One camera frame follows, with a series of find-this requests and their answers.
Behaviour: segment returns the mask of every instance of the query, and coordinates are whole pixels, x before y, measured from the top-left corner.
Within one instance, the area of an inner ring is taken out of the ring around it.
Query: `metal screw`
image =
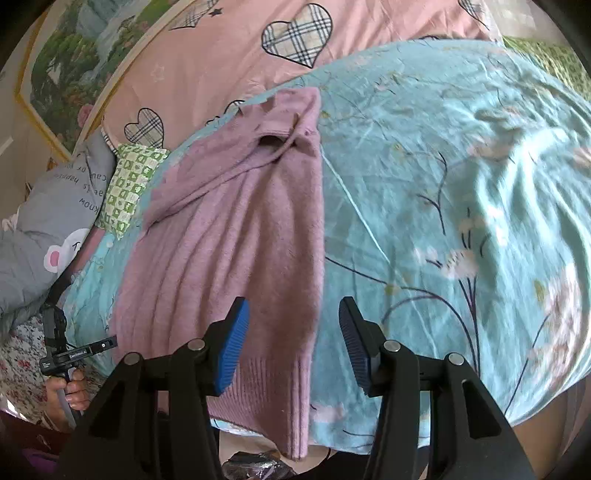
[[[461,365],[464,363],[464,357],[462,357],[459,353],[450,353],[447,357],[451,363],[454,365]]]
[[[135,352],[128,353],[125,355],[123,361],[125,362],[125,365],[135,365],[137,362],[139,362],[139,354]]]
[[[205,342],[200,338],[195,338],[187,344],[187,347],[193,352],[198,352],[199,350],[203,350],[205,348]]]
[[[384,342],[384,348],[388,352],[398,352],[400,350],[400,343],[398,343],[396,340],[386,340]]]

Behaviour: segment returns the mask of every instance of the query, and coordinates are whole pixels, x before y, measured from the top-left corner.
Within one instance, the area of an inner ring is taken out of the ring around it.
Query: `gray pillow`
[[[84,243],[115,156],[97,130],[73,161],[47,172],[0,230],[0,342],[34,315]]]

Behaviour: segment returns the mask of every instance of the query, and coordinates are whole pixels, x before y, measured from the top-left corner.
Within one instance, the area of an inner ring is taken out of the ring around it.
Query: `floral blanket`
[[[317,86],[323,102],[314,442],[366,453],[373,441],[379,399],[353,376],[338,322],[345,295],[415,353],[461,353],[513,424],[589,372],[589,103],[519,54],[472,40],[391,43],[286,85]],[[64,306],[77,344],[105,336],[151,188],[228,118],[166,159],[120,241],[105,235]],[[422,412],[424,445],[427,397]]]

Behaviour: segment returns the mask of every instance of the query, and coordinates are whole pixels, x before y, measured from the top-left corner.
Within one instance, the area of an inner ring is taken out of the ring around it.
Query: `painting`
[[[188,3],[57,0],[48,9],[31,39],[17,98],[63,157],[88,132],[134,48]]]

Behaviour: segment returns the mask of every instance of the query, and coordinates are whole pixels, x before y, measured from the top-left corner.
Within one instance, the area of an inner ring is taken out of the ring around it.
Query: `dark plastic bag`
[[[283,480],[296,473],[281,461],[276,451],[264,453],[238,452],[222,465],[224,477],[228,480]]]

